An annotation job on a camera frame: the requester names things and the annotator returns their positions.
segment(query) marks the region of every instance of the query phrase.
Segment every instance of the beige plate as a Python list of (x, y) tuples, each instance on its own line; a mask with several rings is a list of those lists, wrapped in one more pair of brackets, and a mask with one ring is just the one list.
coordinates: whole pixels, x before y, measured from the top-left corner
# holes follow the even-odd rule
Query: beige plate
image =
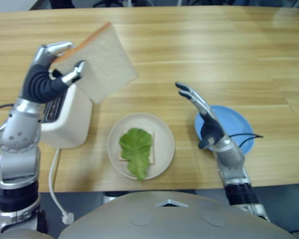
[(154, 178), (164, 172), (173, 160), (175, 152), (173, 134), (164, 121), (147, 113), (126, 116), (113, 126), (108, 138), (109, 158), (119, 172), (132, 179), (136, 177), (127, 169), (128, 163), (119, 161), (121, 153), (119, 140), (126, 129), (133, 127), (154, 132), (154, 164), (149, 166), (146, 179)]

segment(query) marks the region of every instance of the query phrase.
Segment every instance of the white cable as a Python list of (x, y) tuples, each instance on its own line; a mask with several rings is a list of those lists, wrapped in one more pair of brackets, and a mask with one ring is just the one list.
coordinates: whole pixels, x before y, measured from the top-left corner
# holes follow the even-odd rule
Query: white cable
[(155, 4), (154, 4), (151, 0), (148, 0), (148, 2), (149, 2), (152, 6), (155, 6)]
[(64, 208), (61, 206), (61, 204), (59, 203), (59, 201), (57, 200), (54, 191), (53, 191), (53, 185), (52, 185), (52, 177), (53, 177), (53, 171), (54, 171), (54, 167), (59, 159), (59, 154), (60, 154), (60, 149), (57, 148), (54, 154), (54, 158), (50, 167), (50, 171), (49, 171), (49, 191), (50, 191), (50, 195), (51, 198), (53, 199), (55, 205), (60, 209), (61, 213), (62, 213), (62, 222), (66, 225), (72, 224), (74, 222), (74, 215), (73, 213), (69, 213), (66, 210), (64, 210)]

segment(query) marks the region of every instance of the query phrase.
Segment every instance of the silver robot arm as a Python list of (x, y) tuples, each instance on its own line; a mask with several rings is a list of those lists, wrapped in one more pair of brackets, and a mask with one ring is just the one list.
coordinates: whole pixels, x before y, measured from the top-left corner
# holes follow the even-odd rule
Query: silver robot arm
[(73, 47), (59, 42), (39, 47), (25, 77), (19, 97), (0, 126), (0, 233), (15, 229), (46, 231), (39, 210), (41, 118), (44, 104), (58, 98), (82, 77), (84, 61), (66, 75), (49, 77), (53, 60)]
[(180, 82), (176, 82), (176, 86), (180, 88), (179, 94), (189, 99), (204, 119), (202, 141), (198, 146), (203, 149), (212, 147), (230, 205), (270, 221), (251, 187), (240, 147), (226, 134), (208, 103), (193, 88)]

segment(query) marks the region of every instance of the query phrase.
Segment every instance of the plate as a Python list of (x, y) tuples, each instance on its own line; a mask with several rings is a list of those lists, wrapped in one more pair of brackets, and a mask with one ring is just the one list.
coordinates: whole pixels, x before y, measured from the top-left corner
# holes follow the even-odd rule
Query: plate
[(128, 162), (119, 161), (121, 154), (119, 140), (126, 130), (133, 127), (154, 133), (154, 164), (149, 165), (146, 179), (154, 178), (164, 172), (173, 160), (175, 152), (174, 136), (164, 121), (147, 113), (126, 116), (113, 126), (108, 138), (110, 161), (120, 173), (132, 179), (136, 179), (136, 177), (127, 169)]
[[(254, 133), (253, 128), (248, 121), (237, 111), (225, 106), (211, 106), (211, 108), (228, 135), (237, 133)], [(201, 140), (200, 130), (203, 126), (203, 123), (204, 120), (198, 113), (195, 117), (195, 131), (199, 140)], [(240, 145), (244, 140), (250, 137), (252, 137), (252, 135), (240, 135), (233, 137), (233, 140)], [(250, 152), (254, 146), (254, 141), (254, 139), (250, 139), (243, 144), (241, 150), (244, 154)]]

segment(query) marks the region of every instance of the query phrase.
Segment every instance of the wooden table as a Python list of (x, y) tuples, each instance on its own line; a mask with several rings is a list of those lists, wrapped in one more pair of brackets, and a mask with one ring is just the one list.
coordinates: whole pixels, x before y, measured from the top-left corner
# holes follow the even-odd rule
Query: wooden table
[[(201, 189), (222, 187), (217, 165), (199, 150), (195, 107), (175, 81), (193, 86), (212, 105), (245, 116), (257, 139), (246, 157), (254, 186), (299, 183), (299, 12), (270, 7), (137, 7), (38, 10), (0, 14), (0, 104), (13, 103), (36, 48), (83, 41), (111, 21), (140, 77), (94, 105), (86, 143), (61, 151), (56, 191)], [(106, 150), (115, 122), (148, 112), (173, 132), (176, 153), (155, 179), (119, 174)], [(0, 122), (6, 111), (0, 113)], [(40, 190), (54, 149), (40, 144)]]

